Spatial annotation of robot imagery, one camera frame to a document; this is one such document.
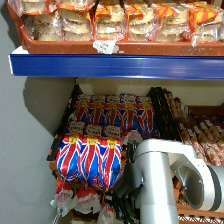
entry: union jack packaging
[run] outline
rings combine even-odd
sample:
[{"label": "union jack packaging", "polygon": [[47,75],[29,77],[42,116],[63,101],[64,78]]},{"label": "union jack packaging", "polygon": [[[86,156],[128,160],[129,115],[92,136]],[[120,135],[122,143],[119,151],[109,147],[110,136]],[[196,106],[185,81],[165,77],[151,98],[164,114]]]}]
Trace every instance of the union jack packaging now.
[{"label": "union jack packaging", "polygon": [[105,96],[93,95],[89,105],[90,123],[104,125]]},{"label": "union jack packaging", "polygon": [[78,176],[82,139],[82,133],[71,131],[65,135],[59,147],[56,163],[62,181],[57,187],[55,200],[51,201],[51,205],[57,208],[58,215],[65,216],[75,206],[72,199],[73,191],[68,183]]},{"label": "union jack packaging", "polygon": [[101,166],[98,169],[98,185],[109,189],[120,173],[121,138],[120,128],[107,126],[100,146]]},{"label": "union jack packaging", "polygon": [[121,102],[120,96],[106,96],[105,125],[121,126]]},{"label": "union jack packaging", "polygon": [[91,96],[86,94],[80,94],[77,97],[77,100],[74,105],[74,117],[76,121],[80,122],[88,122],[89,119],[89,104],[90,104]]},{"label": "union jack packaging", "polygon": [[80,163],[78,163],[78,177],[84,185],[93,185],[97,182],[98,166],[101,164],[101,135],[101,126],[87,125],[80,150]]},{"label": "union jack packaging", "polygon": [[138,109],[134,94],[121,94],[122,128],[126,130],[138,129]]},{"label": "union jack packaging", "polygon": [[142,137],[158,137],[156,115],[150,97],[137,97],[139,132]]}]

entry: packaged bread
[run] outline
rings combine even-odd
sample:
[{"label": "packaged bread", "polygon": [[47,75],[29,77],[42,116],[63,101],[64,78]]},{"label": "packaged bread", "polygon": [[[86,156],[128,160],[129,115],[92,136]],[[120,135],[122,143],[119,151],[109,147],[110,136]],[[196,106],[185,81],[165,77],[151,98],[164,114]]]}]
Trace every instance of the packaged bread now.
[{"label": "packaged bread", "polygon": [[57,9],[56,0],[8,0],[18,16],[23,14],[39,15],[51,13]]},{"label": "packaged bread", "polygon": [[34,16],[34,39],[62,41],[61,21],[58,12]]},{"label": "packaged bread", "polygon": [[159,17],[160,28],[155,41],[173,42],[190,38],[188,9],[178,3],[152,4]]},{"label": "packaged bread", "polygon": [[189,25],[192,31],[192,45],[200,42],[216,42],[222,38],[224,10],[207,2],[184,4],[189,8]]},{"label": "packaged bread", "polygon": [[131,41],[148,41],[152,39],[155,30],[153,8],[143,0],[125,0],[127,18],[127,39]]},{"label": "packaged bread", "polygon": [[90,12],[61,9],[60,16],[65,41],[90,41],[92,39]]},{"label": "packaged bread", "polygon": [[95,40],[125,38],[125,16],[119,0],[100,0],[95,13]]},{"label": "packaged bread", "polygon": [[56,0],[57,8],[74,10],[74,11],[88,11],[95,5],[95,0]]}]

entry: plastic bag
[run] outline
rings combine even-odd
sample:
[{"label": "plastic bag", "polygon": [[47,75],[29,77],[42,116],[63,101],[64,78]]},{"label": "plastic bag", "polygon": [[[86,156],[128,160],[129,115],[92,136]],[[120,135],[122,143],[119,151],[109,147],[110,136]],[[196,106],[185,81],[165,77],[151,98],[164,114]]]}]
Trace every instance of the plastic bag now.
[{"label": "plastic bag", "polygon": [[78,177],[82,139],[82,133],[74,131],[65,135],[57,154],[57,169],[62,181],[57,187],[55,200],[51,201],[51,205],[57,208],[62,217],[76,205],[76,201],[72,199],[73,191],[68,183]]},{"label": "plastic bag", "polygon": [[158,137],[156,115],[150,97],[137,97],[139,132],[142,137]]},{"label": "plastic bag", "polygon": [[34,16],[34,39],[62,41],[61,21],[58,12]]},{"label": "plastic bag", "polygon": [[127,39],[131,41],[152,40],[156,29],[153,8],[149,8],[143,0],[125,0],[124,7],[128,25]]},{"label": "plastic bag", "polygon": [[95,13],[95,40],[122,40],[126,23],[118,0],[100,0]]},{"label": "plastic bag", "polygon": [[56,0],[59,9],[88,11],[95,5],[95,0]]},{"label": "plastic bag", "polygon": [[55,0],[8,0],[8,3],[18,16],[40,15],[57,9]]},{"label": "plastic bag", "polygon": [[90,41],[92,39],[92,19],[90,12],[60,10],[65,41]]},{"label": "plastic bag", "polygon": [[152,4],[159,17],[160,28],[155,41],[175,42],[190,39],[188,9],[178,3]]}]

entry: store shelf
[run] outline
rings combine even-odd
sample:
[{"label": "store shelf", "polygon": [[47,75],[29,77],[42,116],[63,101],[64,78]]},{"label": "store shelf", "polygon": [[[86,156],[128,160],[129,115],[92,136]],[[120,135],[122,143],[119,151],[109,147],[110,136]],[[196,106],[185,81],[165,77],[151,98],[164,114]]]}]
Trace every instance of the store shelf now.
[{"label": "store shelf", "polygon": [[29,54],[9,55],[15,76],[224,80],[224,56]]}]

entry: robotic arm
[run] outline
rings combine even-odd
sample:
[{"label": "robotic arm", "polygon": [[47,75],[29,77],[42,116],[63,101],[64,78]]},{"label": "robotic arm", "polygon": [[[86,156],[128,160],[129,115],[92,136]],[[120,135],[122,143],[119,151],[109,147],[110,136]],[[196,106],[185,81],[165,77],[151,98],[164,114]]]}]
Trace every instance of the robotic arm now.
[{"label": "robotic arm", "polygon": [[178,224],[170,169],[192,208],[224,212],[224,168],[207,166],[191,146],[167,140],[149,139],[138,145],[136,160],[125,167],[113,197],[135,195],[130,197],[134,203],[126,206],[140,209],[141,224]]}]

